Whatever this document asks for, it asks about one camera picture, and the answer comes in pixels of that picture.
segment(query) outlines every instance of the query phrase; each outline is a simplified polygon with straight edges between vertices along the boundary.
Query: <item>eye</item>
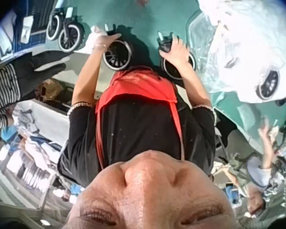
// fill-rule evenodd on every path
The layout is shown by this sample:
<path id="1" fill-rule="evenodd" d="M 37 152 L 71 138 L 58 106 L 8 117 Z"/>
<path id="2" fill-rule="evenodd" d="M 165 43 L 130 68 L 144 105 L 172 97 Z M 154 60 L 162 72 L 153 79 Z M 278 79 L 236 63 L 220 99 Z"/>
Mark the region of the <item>eye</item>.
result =
<path id="1" fill-rule="evenodd" d="M 114 221 L 112 217 L 112 214 L 102 209 L 82 211 L 81 217 L 84 217 L 85 219 L 88 219 L 88 220 L 93 220 L 98 223 L 105 224 L 106 226 L 117 225 L 117 223 Z"/>
<path id="2" fill-rule="evenodd" d="M 194 225 L 201 220 L 220 215 L 223 211 L 224 210 L 221 205 L 209 205 L 203 209 L 195 210 L 189 218 L 181 222 L 181 225 Z"/>

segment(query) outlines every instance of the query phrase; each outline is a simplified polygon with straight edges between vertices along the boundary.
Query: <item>woman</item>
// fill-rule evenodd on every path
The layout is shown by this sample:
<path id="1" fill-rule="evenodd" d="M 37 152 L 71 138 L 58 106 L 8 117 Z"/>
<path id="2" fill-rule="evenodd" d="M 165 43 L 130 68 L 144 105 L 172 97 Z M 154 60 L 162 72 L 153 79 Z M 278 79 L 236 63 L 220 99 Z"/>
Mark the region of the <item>woman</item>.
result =
<path id="1" fill-rule="evenodd" d="M 85 187 L 66 228 L 237 228 L 225 194 L 208 178 L 215 117 L 206 90 L 174 37 L 160 55 L 183 77 L 175 87 L 142 68 L 116 73 L 96 106 L 103 52 L 120 37 L 99 36 L 74 88 L 68 151 L 59 171 Z"/>

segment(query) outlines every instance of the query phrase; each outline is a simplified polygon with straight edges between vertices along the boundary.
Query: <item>black and white striped shirt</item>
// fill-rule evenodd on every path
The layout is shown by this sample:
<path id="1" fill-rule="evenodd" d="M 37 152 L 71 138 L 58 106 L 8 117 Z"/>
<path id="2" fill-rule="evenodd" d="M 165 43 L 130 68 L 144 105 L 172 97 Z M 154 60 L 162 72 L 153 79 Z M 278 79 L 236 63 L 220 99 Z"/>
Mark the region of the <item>black and white striped shirt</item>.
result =
<path id="1" fill-rule="evenodd" d="M 20 89 L 13 65 L 0 69 L 0 128 L 7 126 L 6 109 L 20 100 Z"/>

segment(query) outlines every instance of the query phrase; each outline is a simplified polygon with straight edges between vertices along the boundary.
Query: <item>black wheel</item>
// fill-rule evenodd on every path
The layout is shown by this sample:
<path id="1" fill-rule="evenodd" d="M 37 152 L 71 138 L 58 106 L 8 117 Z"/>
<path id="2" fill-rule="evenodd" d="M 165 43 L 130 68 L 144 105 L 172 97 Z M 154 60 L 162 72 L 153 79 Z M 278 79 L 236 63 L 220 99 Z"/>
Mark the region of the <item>black wheel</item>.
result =
<path id="1" fill-rule="evenodd" d="M 47 27 L 47 39 L 53 41 L 58 38 L 62 29 L 62 18 L 59 15 L 52 16 Z"/>
<path id="2" fill-rule="evenodd" d="M 189 56 L 189 63 L 192 65 L 193 69 L 196 70 L 196 60 L 191 53 Z M 166 59 L 162 59 L 161 67 L 171 78 L 175 80 L 182 80 L 178 70 L 171 63 L 166 61 Z"/>
<path id="3" fill-rule="evenodd" d="M 64 30 L 61 31 L 58 38 L 58 45 L 63 52 L 72 52 L 79 48 L 83 41 L 84 29 L 82 25 L 72 22 L 68 25 L 69 35 L 65 36 Z"/>
<path id="4" fill-rule="evenodd" d="M 279 73 L 277 71 L 270 71 L 265 82 L 257 87 L 257 96 L 262 100 L 270 99 L 278 87 L 279 78 Z"/>
<path id="5" fill-rule="evenodd" d="M 130 62 L 132 50 L 127 42 L 116 40 L 103 54 L 105 64 L 114 71 L 124 70 Z"/>

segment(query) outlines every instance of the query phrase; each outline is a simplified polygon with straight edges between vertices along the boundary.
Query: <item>red apron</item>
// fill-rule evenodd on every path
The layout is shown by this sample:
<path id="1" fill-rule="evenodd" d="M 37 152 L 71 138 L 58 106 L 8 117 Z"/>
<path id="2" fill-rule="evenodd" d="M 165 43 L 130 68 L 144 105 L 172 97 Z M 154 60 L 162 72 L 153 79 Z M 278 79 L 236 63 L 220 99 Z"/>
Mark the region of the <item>red apron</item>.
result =
<path id="1" fill-rule="evenodd" d="M 104 157 L 101 134 L 101 111 L 115 96 L 121 94 L 136 94 L 150 99 L 166 101 L 170 105 L 172 117 L 180 138 L 181 160 L 184 160 L 184 146 L 179 115 L 176 108 L 177 98 L 174 86 L 167 79 L 159 77 L 151 70 L 134 70 L 132 72 L 117 72 L 114 74 L 109 88 L 101 95 L 96 104 L 96 150 L 101 168 L 104 169 Z"/>

